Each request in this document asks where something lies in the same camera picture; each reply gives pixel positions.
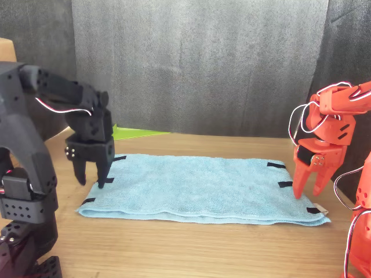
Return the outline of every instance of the table surface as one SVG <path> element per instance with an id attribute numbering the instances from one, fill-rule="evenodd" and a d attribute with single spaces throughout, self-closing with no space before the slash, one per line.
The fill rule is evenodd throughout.
<path id="1" fill-rule="evenodd" d="M 351 212 L 336 199 L 332 183 L 311 193 L 313 203 L 329 210 L 332 223 L 317 227 L 294 224 L 193 224 L 86 218 L 75 212 L 97 180 L 88 163 L 85 186 L 74 177 L 64 155 L 67 129 L 46 142 L 58 177 L 59 238 L 41 260 L 58 255 L 64 278 L 122 277 L 339 277 Z M 288 139 L 164 134 L 115 142 L 116 153 L 211 156 L 281 160 L 294 173 Z M 0 220 L 6 225 L 8 220 Z M 351 266 L 356 277 L 362 277 Z"/>

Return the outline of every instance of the light blue microfiber towel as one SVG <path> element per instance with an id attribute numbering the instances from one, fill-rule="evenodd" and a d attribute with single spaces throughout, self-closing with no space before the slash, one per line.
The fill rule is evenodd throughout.
<path id="1" fill-rule="evenodd" d="M 330 219 L 296 200 L 283 162 L 200 156 L 116 155 L 103 189 L 77 210 L 86 217 L 207 224 L 316 226 Z"/>

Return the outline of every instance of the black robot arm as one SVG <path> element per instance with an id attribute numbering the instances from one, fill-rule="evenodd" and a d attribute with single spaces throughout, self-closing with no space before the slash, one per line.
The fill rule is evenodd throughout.
<path id="1" fill-rule="evenodd" d="M 86 182 L 86 162 L 95 162 L 100 188 L 114 158 L 108 94 L 37 66 L 0 62 L 0 212 L 13 220 L 1 230 L 0 278 L 58 278 L 57 257 L 37 264 L 57 240 L 57 177 L 28 115 L 25 94 L 51 110 L 71 111 L 66 121 L 75 133 L 66 139 L 67 158 L 81 184 Z M 22 167 L 13 167 L 11 153 Z"/>

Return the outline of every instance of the gray curtain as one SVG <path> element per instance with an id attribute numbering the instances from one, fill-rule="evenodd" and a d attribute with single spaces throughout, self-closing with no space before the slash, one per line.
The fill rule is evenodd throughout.
<path id="1" fill-rule="evenodd" d="M 324 0 L 72 1 L 78 79 L 122 127 L 287 137 L 307 97 Z"/>

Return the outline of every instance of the red and white wire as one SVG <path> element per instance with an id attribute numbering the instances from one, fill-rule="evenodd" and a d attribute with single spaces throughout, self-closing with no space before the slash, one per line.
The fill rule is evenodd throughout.
<path id="1" fill-rule="evenodd" d="M 345 250 L 345 256 L 344 256 L 344 278 L 348 278 L 349 252 L 350 252 L 350 247 L 351 247 L 351 244 L 352 244 L 352 237 L 353 237 L 353 231 L 354 231 L 354 228 L 355 228 L 355 224 L 357 223 L 358 219 L 362 215 L 367 214 L 367 213 L 371 213 L 371 210 L 365 210 L 365 211 L 359 213 L 356 217 L 354 217 L 354 219 L 353 219 L 353 221 L 350 225 L 349 232 L 348 232 L 348 238 L 347 238 L 347 248 Z"/>
<path id="2" fill-rule="evenodd" d="M 369 91 L 368 93 L 363 93 L 359 97 L 356 97 L 360 92 L 361 92 L 361 90 L 358 90 L 355 94 L 350 95 L 349 96 L 349 101 L 357 101 L 357 100 L 361 100 L 365 97 L 371 96 L 371 91 Z"/>
<path id="3" fill-rule="evenodd" d="M 359 210 L 359 209 L 362 208 L 362 206 L 357 206 L 357 207 L 354 207 L 354 208 L 349 207 L 349 206 L 344 202 L 344 200 L 340 197 L 340 195 L 339 195 L 339 193 L 338 193 L 338 191 L 337 191 L 337 183 L 338 183 L 338 181 L 339 181 L 342 177 L 344 177 L 344 176 L 346 176 L 346 175 L 350 175 L 350 174 L 356 173 L 356 172 L 359 172 L 359 171 L 361 171 L 362 169 L 363 169 L 363 166 L 360 167 L 360 168 L 358 168 L 358 169 L 355 169 L 355 170 L 353 170 L 353 171 L 349 171 L 349 172 L 346 172 L 346 173 L 344 173 L 344 174 L 341 174 L 340 176 L 338 176 L 338 177 L 336 178 L 336 180 L 335 180 L 335 182 L 334 182 L 334 192 L 335 192 L 336 197 L 339 199 L 339 201 L 340 201 L 340 202 L 341 202 L 341 203 L 342 203 L 346 208 L 348 208 L 349 210 L 352 210 L 352 211 Z"/>
<path id="4" fill-rule="evenodd" d="M 297 146 L 297 143 L 295 142 L 294 140 L 294 137 L 292 136 L 292 133 L 291 133 L 291 120 L 292 120 L 292 115 L 294 114 L 294 112 L 299 109 L 300 107 L 303 107 L 303 106 L 306 106 L 306 104 L 302 104 L 302 105 L 299 105 L 298 107 L 296 107 L 292 112 L 291 112 L 291 116 L 290 116 L 290 121 L 289 121 L 289 135 L 290 135 L 290 138 L 292 140 L 292 142 L 294 143 L 295 146 Z"/>
<path id="5" fill-rule="evenodd" d="M 323 125 L 323 123 L 325 122 L 325 120 L 327 120 L 327 118 L 329 117 L 329 115 L 326 115 L 324 118 L 322 118 L 319 123 L 315 126 L 315 128 L 313 128 L 312 130 L 305 130 L 304 129 L 304 126 L 303 126 L 303 119 L 304 119 L 304 113 L 305 113 L 305 110 L 307 109 L 307 107 L 311 104 L 315 104 L 319 107 L 319 104 L 316 102 L 316 101 L 310 101 L 308 104 L 305 105 L 302 113 L 301 113 L 301 118 L 300 118 L 300 126 L 301 126 L 301 129 L 303 130 L 303 132 L 305 133 L 312 133 L 312 132 L 315 132 L 320 126 Z"/>
<path id="6" fill-rule="evenodd" d="M 322 88 L 321 90 L 319 90 L 318 92 L 316 92 L 316 95 L 319 96 L 322 91 L 327 90 L 328 88 L 331 88 L 331 87 L 338 86 L 340 84 L 345 84 L 345 85 L 349 86 L 350 88 L 352 88 L 352 84 L 350 84 L 349 82 L 347 82 L 347 81 L 341 81 L 339 83 L 331 84 L 331 85 L 329 85 L 327 87 Z"/>
<path id="7" fill-rule="evenodd" d="M 54 108 L 48 106 L 47 104 L 45 104 L 42 100 L 40 100 L 40 98 L 37 98 L 36 97 L 36 100 L 42 105 L 44 106 L 45 108 L 49 109 L 50 111 L 53 111 L 55 113 L 69 113 L 69 112 L 75 112 L 75 111 L 85 111 L 86 113 L 88 113 L 90 116 L 92 115 L 92 113 L 89 111 L 89 110 L 86 110 L 86 109 L 69 109 L 69 110 L 55 110 Z"/>

